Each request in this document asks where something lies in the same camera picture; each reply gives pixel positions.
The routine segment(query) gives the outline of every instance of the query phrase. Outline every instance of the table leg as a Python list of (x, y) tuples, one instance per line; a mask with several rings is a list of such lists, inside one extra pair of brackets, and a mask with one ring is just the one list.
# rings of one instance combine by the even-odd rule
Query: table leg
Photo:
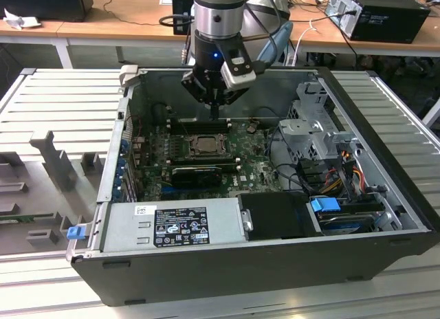
[(122, 46), (116, 47), (116, 55), (118, 56), (119, 63), (125, 63), (124, 52), (122, 51)]
[(66, 38), (55, 38), (52, 41), (52, 45), (55, 46), (60, 58), (63, 68), (73, 68), (72, 61), (70, 60), (69, 43)]
[(431, 125), (434, 124), (437, 118), (439, 118), (439, 116), (440, 116), (440, 99), (438, 99), (435, 105), (429, 110), (429, 112), (423, 118), (422, 122), (427, 127), (430, 127)]

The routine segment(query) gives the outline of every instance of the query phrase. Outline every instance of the yellow wire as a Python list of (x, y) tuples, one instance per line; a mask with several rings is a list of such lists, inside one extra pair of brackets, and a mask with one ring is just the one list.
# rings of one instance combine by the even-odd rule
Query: yellow wire
[(166, 185), (169, 185), (169, 186), (173, 187), (173, 185), (172, 185), (172, 184), (170, 184), (170, 183), (168, 183), (168, 182), (166, 182), (166, 181), (161, 181), (161, 183), (162, 183), (162, 184), (166, 184)]
[(322, 193), (327, 193), (331, 190), (333, 190), (334, 188), (338, 187), (340, 184), (342, 183), (341, 179), (338, 179), (337, 181), (335, 181), (334, 183), (332, 183), (332, 185), (330, 185), (329, 187), (325, 188)]

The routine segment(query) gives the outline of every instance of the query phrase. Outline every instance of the power supply label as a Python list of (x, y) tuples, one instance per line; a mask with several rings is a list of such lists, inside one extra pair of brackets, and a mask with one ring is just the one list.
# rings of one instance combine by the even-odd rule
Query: power supply label
[(206, 207), (156, 210), (154, 245), (205, 245), (209, 243)]

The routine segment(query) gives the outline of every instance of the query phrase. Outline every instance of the motherboard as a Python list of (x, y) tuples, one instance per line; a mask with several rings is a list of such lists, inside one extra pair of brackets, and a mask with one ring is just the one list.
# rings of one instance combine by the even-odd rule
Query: motherboard
[(170, 123), (144, 135), (135, 160), (142, 201), (282, 190), (278, 173), (267, 158), (267, 130), (255, 121), (210, 126)]

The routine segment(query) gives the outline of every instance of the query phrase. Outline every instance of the wooden table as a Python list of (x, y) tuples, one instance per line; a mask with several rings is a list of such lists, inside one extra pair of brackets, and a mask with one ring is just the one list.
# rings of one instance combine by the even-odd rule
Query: wooden table
[[(44, 21), (43, 27), (13, 30), (0, 23), (0, 42), (52, 44), (56, 47), (64, 68), (72, 68), (70, 45), (104, 45), (117, 49), (118, 60), (123, 61), (122, 49), (132, 47), (180, 48), (184, 36), (173, 35), (171, 27), (157, 25), (160, 17), (172, 14), (169, 5), (159, 0), (94, 0), (93, 8), (83, 23)], [(141, 23), (122, 22), (118, 18)], [(291, 20), (310, 20), (323, 17), (315, 7), (296, 6), (291, 9)], [(318, 31), (309, 31), (302, 38), (301, 51), (351, 53), (337, 27), (330, 20), (316, 21)], [(294, 43), (308, 23), (295, 23), (291, 39)], [(393, 56), (440, 56), (440, 17), (428, 17), (412, 44), (351, 42), (358, 54)]]

